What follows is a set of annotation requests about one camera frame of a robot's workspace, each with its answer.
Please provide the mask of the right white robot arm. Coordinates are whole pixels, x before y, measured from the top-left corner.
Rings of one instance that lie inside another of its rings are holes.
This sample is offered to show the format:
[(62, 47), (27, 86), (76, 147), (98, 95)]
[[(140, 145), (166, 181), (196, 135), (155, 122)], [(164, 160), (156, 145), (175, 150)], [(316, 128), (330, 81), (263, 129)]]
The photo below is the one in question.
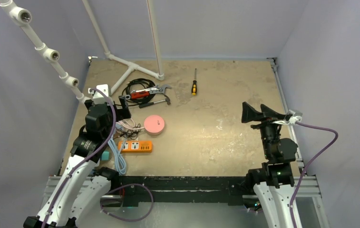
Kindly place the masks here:
[(268, 226), (271, 228), (302, 227), (295, 203), (295, 181), (291, 162), (296, 160), (297, 143), (290, 138), (281, 138), (284, 125), (294, 125), (302, 120), (302, 113), (289, 110), (280, 114), (266, 105), (261, 111), (247, 102), (242, 104), (242, 123), (259, 130), (266, 162), (261, 168), (250, 169), (242, 186), (258, 196)]

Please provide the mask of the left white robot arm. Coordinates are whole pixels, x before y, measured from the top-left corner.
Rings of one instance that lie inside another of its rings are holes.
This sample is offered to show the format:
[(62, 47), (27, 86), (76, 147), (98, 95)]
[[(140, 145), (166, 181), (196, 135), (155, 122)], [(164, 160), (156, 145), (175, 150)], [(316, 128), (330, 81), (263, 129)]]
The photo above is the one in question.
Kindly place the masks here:
[(100, 161), (108, 141), (114, 135), (116, 122), (131, 117), (128, 103), (123, 97), (120, 104), (96, 104), (87, 100), (85, 124), (74, 140), (70, 157), (60, 180), (43, 208), (36, 216), (29, 216), (25, 228), (76, 228), (80, 217), (91, 208), (90, 203), (104, 192), (115, 194), (120, 188), (119, 174), (110, 168), (95, 172), (96, 180), (82, 194), (83, 183)]

